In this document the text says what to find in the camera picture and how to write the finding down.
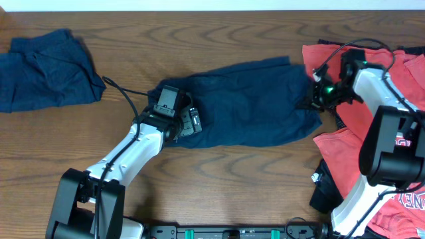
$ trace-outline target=red fabric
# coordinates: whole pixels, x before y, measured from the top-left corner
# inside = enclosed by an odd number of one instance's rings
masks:
[[[303,47],[304,63],[307,73],[312,76],[313,69],[319,67],[337,45],[313,45]],[[337,82],[341,67],[341,54],[350,49],[344,48],[329,62],[328,74]],[[385,50],[365,49],[369,62],[388,66],[392,60]],[[425,110],[425,57],[394,52],[396,62],[390,69],[391,80],[404,94],[404,97]],[[366,105],[355,102],[353,105],[341,104],[337,107],[347,128],[335,133],[323,134],[314,138],[325,159],[341,195],[346,197],[360,174],[359,152],[369,126],[373,120]],[[400,145],[410,145],[403,139],[396,139]],[[418,192],[395,195],[373,217],[368,226],[388,238],[418,237],[417,228],[425,229],[425,188]]]

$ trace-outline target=green light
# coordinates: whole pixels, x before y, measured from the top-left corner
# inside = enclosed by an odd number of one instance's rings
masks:
[[[333,86],[326,88],[326,93],[331,93],[333,91]]]

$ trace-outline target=wooden tabletop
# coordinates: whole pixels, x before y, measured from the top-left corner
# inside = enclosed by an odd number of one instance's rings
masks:
[[[172,76],[289,55],[318,39],[371,37],[425,44],[420,11],[0,13],[0,52],[13,37],[69,28],[99,75],[147,91]],[[131,96],[138,109],[143,96]],[[0,114],[0,238],[42,238],[60,176],[85,170],[129,130],[131,108],[115,89],[89,105]],[[125,214],[187,224],[284,224],[324,220],[309,206],[321,155],[314,135],[335,131],[329,114],[301,141],[269,148],[164,149],[126,192]]]

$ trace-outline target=cable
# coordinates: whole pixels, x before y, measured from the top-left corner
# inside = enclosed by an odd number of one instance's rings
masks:
[[[348,43],[345,43],[345,44],[343,44],[342,46],[340,46],[337,50],[335,50],[326,60],[325,60],[325,62],[318,68],[318,69],[315,69],[314,71],[315,72],[317,72],[317,71],[320,71],[331,59],[332,59],[332,57],[334,57],[342,48],[344,48],[344,47],[346,47],[346,46],[348,46],[348,45],[350,45],[350,44],[354,44],[354,43],[356,43],[356,42],[361,42],[361,41],[370,41],[370,42],[376,42],[376,43],[379,43],[383,48],[385,48],[385,49],[387,49],[391,54],[392,54],[392,62],[390,63],[390,65],[389,66],[387,66],[385,69],[384,69],[384,71],[382,72],[382,76],[381,76],[381,78],[382,78],[382,80],[383,80],[383,82],[384,82],[384,84],[385,84],[385,86],[391,91],[391,93],[394,95],[394,97],[409,111],[409,113],[411,113],[414,117],[415,117],[415,119],[416,119],[416,121],[418,121],[418,123],[419,123],[419,125],[420,125],[420,127],[423,129],[423,130],[425,130],[425,123],[424,123],[424,121],[423,121],[423,119],[422,119],[422,116],[418,113],[418,112],[416,112],[415,110],[413,110],[412,109],[412,107],[410,107],[407,103],[406,103],[406,99],[405,98],[401,98],[401,96],[395,91],[395,89],[393,88],[393,87],[391,87],[391,85],[390,85],[390,83],[388,82],[388,79],[387,79],[387,76],[386,76],[386,73],[388,73],[388,71],[391,69],[391,67],[394,65],[394,63],[395,63],[395,61],[396,61],[396,56],[395,56],[395,54],[393,53],[393,51],[391,51],[391,48],[387,45],[387,44],[385,44],[385,43],[383,43],[383,42],[381,42],[381,41],[379,41],[379,40],[376,40],[376,39],[357,39],[357,40],[353,40],[353,41],[351,41],[351,42],[348,42]],[[414,188],[411,188],[411,189],[406,189],[406,190],[394,190],[394,191],[387,191],[387,192],[383,192],[383,193],[381,193],[378,197],[377,197],[377,199],[374,201],[374,203],[369,207],[369,209],[366,211],[366,213],[364,213],[364,215],[361,217],[361,219],[359,220],[359,221],[357,221],[357,223],[356,223],[356,225],[354,226],[354,228],[353,229],[351,229],[351,231],[350,231],[350,233],[348,234],[348,235],[346,235],[346,237],[344,237],[344,238],[350,238],[353,234],[354,234],[354,232],[356,231],[356,229],[358,229],[358,227],[360,226],[360,224],[362,224],[362,222],[366,219],[366,217],[371,213],[371,211],[374,209],[374,207],[376,207],[376,205],[378,205],[378,203],[379,203],[379,201],[381,201],[383,198],[384,198],[384,196],[385,195],[389,195],[389,194],[399,194],[399,193],[412,193],[412,192],[414,192],[414,191],[416,191],[416,190],[418,190],[418,189],[420,189],[420,188],[422,188],[423,186],[425,185],[425,181],[423,181],[423,182],[421,182],[419,185],[417,185],[416,187],[414,187]]]
[[[105,82],[105,83],[107,83],[108,85],[110,85],[110,86],[113,86],[113,87],[115,87],[115,88],[117,88],[117,84],[115,84],[115,82],[114,81],[112,81],[111,79],[109,79],[108,77],[102,77],[102,80]],[[135,90],[128,90],[128,89],[126,89],[126,88],[122,88],[121,87],[121,89],[123,90],[123,91],[126,91],[126,92],[130,92],[130,93],[133,93],[133,94],[139,94],[139,95],[142,95],[142,96],[150,96],[148,93],[144,93],[144,92],[138,92],[138,91],[135,91]]]
[[[102,186],[104,184],[104,180],[106,177],[106,174],[108,173],[108,171],[111,169],[112,165],[114,165],[115,161],[118,159],[118,157],[120,157],[120,155],[128,149],[128,147],[130,147],[130,145],[132,143],[134,143],[134,141],[136,141],[136,139],[139,137],[140,134],[140,117],[139,114],[137,112],[137,109],[135,108],[132,100],[128,97],[128,95],[125,93],[125,91],[130,92],[129,90],[124,90],[123,88],[119,87],[113,80],[109,79],[108,77],[102,77],[102,80],[105,81],[107,84],[117,88],[126,98],[126,100],[128,101],[128,103],[130,104],[134,115],[135,115],[135,120],[136,120],[136,124],[137,124],[137,129],[136,129],[136,133],[133,136],[133,138],[131,139],[131,141],[124,146],[112,159],[109,163],[105,164],[105,169],[102,173],[102,176],[100,177],[99,183],[98,183],[98,191],[96,193],[96,204],[94,205],[94,238],[95,239],[99,239],[99,206],[100,206],[100,192],[102,191]]]
[[[289,222],[287,222],[286,223],[286,225],[285,225],[285,233],[291,238],[291,239],[295,239],[291,234],[289,234],[288,233],[288,226],[289,226],[289,224],[293,221],[293,220],[296,220],[296,219],[298,219],[298,220],[303,220],[304,222],[307,222],[304,218],[302,218],[302,217],[298,217],[298,216],[296,216],[296,217],[293,217],[293,218],[291,218],[291,220],[289,221]]]

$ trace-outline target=t-shirt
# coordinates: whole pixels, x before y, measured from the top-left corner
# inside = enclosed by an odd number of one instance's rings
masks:
[[[303,47],[307,73],[319,67],[339,46],[318,44]],[[338,52],[329,62],[327,73],[334,82],[340,81],[341,54]],[[385,49],[364,49],[366,59],[371,63],[388,66],[392,56]],[[391,80],[404,97],[421,110],[425,109],[425,57],[406,54],[396,50],[396,62],[390,69]],[[322,134],[314,138],[325,159],[329,171],[341,195],[346,197],[353,188],[359,174],[359,152],[369,130],[373,115],[365,104],[353,102],[337,106],[337,113],[347,125],[335,133]],[[396,138],[396,144],[410,145],[403,138]],[[368,226],[388,238],[418,237],[425,230],[425,188],[415,193],[394,195],[373,217]]]

